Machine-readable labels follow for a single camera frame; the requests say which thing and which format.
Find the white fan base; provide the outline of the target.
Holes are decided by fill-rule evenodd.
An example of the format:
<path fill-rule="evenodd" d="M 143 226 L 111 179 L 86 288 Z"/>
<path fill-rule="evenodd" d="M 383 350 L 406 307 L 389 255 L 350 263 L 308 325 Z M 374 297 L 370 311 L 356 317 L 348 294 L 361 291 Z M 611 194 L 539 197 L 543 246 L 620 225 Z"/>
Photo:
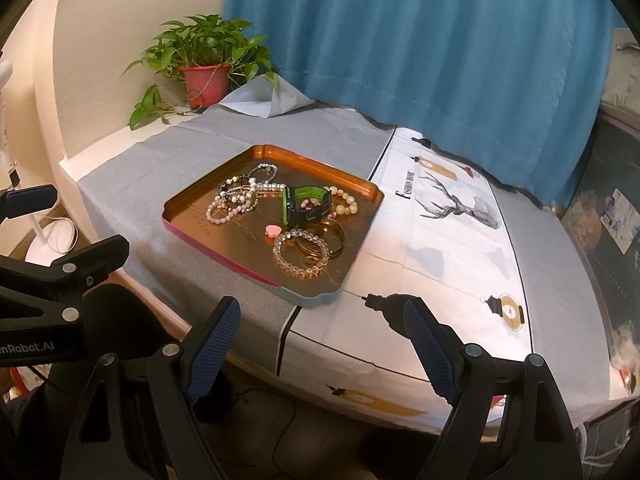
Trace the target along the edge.
<path fill-rule="evenodd" d="M 67 255 L 75 247 L 78 229 L 69 218 L 50 218 L 46 226 L 40 226 L 33 214 L 30 220 L 35 237 L 27 249 L 26 262 L 50 266 L 54 260 Z"/>

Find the green potted plant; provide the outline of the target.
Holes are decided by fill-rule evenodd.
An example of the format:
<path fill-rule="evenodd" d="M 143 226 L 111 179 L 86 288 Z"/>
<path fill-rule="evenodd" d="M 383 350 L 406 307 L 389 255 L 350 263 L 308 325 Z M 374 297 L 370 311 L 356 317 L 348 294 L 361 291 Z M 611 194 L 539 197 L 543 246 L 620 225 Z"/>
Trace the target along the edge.
<path fill-rule="evenodd" d="M 182 84 L 190 110 L 201 113 L 258 77 L 277 87 L 265 37 L 252 32 L 251 22 L 195 14 L 160 26 L 163 30 L 126 70 L 144 66 Z"/>

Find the grey white printed tablecloth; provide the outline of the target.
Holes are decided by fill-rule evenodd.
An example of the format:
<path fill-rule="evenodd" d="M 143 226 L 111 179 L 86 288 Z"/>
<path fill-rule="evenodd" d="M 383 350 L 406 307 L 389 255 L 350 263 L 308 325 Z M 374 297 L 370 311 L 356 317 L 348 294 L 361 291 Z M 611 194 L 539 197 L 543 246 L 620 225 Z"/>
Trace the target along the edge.
<path fill-rule="evenodd" d="M 276 148 L 359 178 L 358 212 L 324 273 L 296 280 L 274 263 L 265 228 L 277 200 L 226 226 L 205 217 L 206 185 L 177 195 L 243 155 L 239 172 Z M 402 324 L 368 307 L 370 295 L 421 297 L 436 318 L 492 356 L 544 357 L 574 424 L 627 399 L 588 274 L 556 215 L 456 164 L 444 180 L 467 204 L 491 206 L 491 229 L 468 216 L 439 220 L 426 180 L 435 154 L 407 129 L 381 128 L 352 110 L 318 106 L 276 118 L 215 108 L 187 122 L 119 130 L 66 162 L 99 236 L 130 241 L 126 272 L 180 318 L 204 318 L 217 296 L 241 301 L 235 359 L 350 414 L 420 431 L 442 428 L 447 402 L 434 393 Z"/>

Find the blue curtain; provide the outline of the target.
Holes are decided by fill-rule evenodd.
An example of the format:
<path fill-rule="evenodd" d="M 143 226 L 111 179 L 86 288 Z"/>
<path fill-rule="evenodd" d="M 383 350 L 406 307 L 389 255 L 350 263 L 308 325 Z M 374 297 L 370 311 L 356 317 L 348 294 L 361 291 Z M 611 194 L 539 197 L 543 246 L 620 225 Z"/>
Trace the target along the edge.
<path fill-rule="evenodd" d="M 610 0 L 226 0 L 311 99 L 423 133 L 499 182 L 567 204 L 596 119 Z"/>

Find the dark storage box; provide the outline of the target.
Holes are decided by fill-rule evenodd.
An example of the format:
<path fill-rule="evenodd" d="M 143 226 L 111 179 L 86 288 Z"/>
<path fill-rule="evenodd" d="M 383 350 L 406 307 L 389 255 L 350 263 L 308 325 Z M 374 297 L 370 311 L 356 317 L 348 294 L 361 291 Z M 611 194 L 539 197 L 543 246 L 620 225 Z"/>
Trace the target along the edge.
<path fill-rule="evenodd" d="M 600 115 L 562 223 L 582 257 L 612 365 L 639 371 L 639 133 Z"/>

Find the copper metal tray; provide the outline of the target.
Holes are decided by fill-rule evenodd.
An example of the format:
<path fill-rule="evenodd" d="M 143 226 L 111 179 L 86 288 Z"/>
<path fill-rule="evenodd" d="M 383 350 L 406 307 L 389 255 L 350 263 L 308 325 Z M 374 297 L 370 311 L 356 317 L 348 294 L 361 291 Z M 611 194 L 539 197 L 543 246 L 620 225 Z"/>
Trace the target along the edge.
<path fill-rule="evenodd" d="M 357 213 L 336 219 L 346 234 L 343 251 L 332 258 L 316 278 L 294 278 L 274 261 L 273 240 L 266 235 L 265 228 L 270 224 L 284 226 L 282 198 L 278 193 L 262 196 L 253 211 L 239 214 L 221 226 L 206 219 L 206 209 L 219 194 L 219 185 L 234 176 L 248 174 L 261 162 L 278 167 L 278 183 L 296 188 L 333 185 L 355 197 Z M 208 258 L 292 304 L 312 308 L 329 304 L 340 294 L 383 200 L 384 193 L 373 182 L 285 148 L 265 144 L 242 151 L 171 197 L 164 205 L 162 218 L 168 231 Z"/>

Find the green black wristwatch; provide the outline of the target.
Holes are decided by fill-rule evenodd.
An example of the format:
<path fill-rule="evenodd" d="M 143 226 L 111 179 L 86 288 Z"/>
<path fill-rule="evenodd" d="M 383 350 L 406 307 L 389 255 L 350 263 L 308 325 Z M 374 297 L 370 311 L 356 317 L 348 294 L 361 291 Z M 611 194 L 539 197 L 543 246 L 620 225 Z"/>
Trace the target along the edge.
<path fill-rule="evenodd" d="M 331 211 L 331 192 L 320 186 L 286 186 L 282 191 L 283 223 L 290 228 L 316 223 Z"/>

